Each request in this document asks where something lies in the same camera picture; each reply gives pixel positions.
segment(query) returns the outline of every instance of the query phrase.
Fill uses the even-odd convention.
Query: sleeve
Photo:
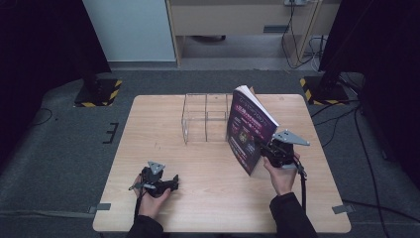
[[[269,209],[277,225],[277,237],[318,237],[293,192],[276,196],[271,201]]]
[[[163,227],[148,216],[139,215],[134,220],[127,238],[160,238]]]

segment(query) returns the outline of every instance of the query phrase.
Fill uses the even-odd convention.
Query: purple book cover
[[[255,141],[268,144],[277,127],[246,86],[234,90],[227,125],[228,143],[249,176],[261,156]]]

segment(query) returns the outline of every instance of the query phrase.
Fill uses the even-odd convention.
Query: wooden table
[[[308,174],[307,214],[317,232],[345,233],[351,229],[330,168],[300,95],[259,94],[259,100],[280,123],[311,143],[295,146]],[[166,165],[163,180],[179,175],[157,221],[165,232],[274,233],[268,205],[275,196],[262,163],[251,177],[235,159],[227,142],[184,143],[181,117],[184,95],[141,95],[135,98],[111,168],[93,228],[98,232],[128,231],[136,197],[128,190],[141,169],[154,161]],[[300,178],[294,191],[301,197]]]

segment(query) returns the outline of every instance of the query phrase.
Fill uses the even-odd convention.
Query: stand base
[[[75,107],[95,107],[95,106],[109,106],[114,102],[122,80],[119,79],[98,79],[101,85],[100,94],[90,93],[86,86],[80,89],[74,100]]]
[[[348,104],[349,97],[341,85],[334,85],[334,88],[328,92],[320,92],[318,86],[322,76],[305,76],[300,79],[300,85],[305,92],[309,104],[330,105],[330,104]]]

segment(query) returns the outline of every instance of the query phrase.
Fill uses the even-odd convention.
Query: human hand
[[[300,155],[294,153],[294,159],[299,160]],[[285,195],[291,192],[296,178],[297,169],[275,168],[271,165],[268,158],[263,158],[263,166],[268,170],[271,177],[272,186],[277,195]]]
[[[138,175],[134,184],[141,181],[141,176]],[[148,216],[152,219],[156,219],[160,211],[161,206],[170,196],[170,188],[167,188],[160,197],[152,197],[146,190],[143,188],[142,193],[139,189],[135,188],[134,192],[136,193],[137,198],[141,197],[141,203],[139,207],[138,214]]]

